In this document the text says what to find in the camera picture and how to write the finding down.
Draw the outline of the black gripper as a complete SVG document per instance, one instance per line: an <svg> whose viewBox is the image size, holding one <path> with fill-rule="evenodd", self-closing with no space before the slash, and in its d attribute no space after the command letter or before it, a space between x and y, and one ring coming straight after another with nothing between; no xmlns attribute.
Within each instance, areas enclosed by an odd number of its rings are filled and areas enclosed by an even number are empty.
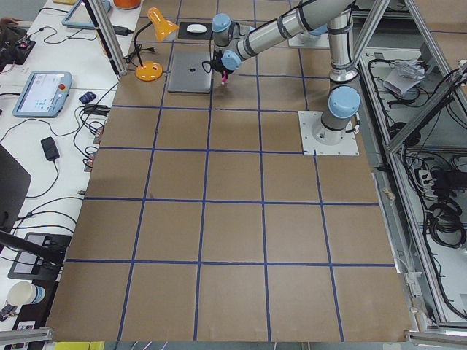
<svg viewBox="0 0 467 350"><path fill-rule="evenodd" d="M212 53L212 59L210 61L210 66L212 70L219 73L228 71L228 69L223 65L222 57L223 53L221 51L214 51Z"/></svg>

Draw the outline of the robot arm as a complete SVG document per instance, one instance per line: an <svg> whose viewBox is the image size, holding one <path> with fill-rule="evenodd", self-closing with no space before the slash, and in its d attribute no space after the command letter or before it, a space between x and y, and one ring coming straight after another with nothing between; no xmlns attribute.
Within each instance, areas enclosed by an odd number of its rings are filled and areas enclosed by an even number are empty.
<svg viewBox="0 0 467 350"><path fill-rule="evenodd" d="M241 64L263 51L300 34L328 35L330 90L328 106L312 126L321 144L335 146L347 133L347 125L360 107L354 81L353 19L351 1L300 1L296 6L257 28L242 25L225 13L212 18L214 51L210 67L226 81Z"/></svg>

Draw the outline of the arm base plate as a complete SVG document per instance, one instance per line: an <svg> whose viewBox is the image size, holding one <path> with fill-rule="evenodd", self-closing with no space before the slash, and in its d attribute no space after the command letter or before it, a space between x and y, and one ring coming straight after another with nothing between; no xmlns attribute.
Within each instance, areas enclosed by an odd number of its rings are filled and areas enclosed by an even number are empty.
<svg viewBox="0 0 467 350"><path fill-rule="evenodd" d="M357 131L349 121L342 131L328 130L321 111L298 111L302 153L304 155L359 156Z"/></svg>
<svg viewBox="0 0 467 350"><path fill-rule="evenodd" d="M327 34L311 35L308 32L300 33L288 40L288 46L294 48L328 50L329 39Z"/></svg>

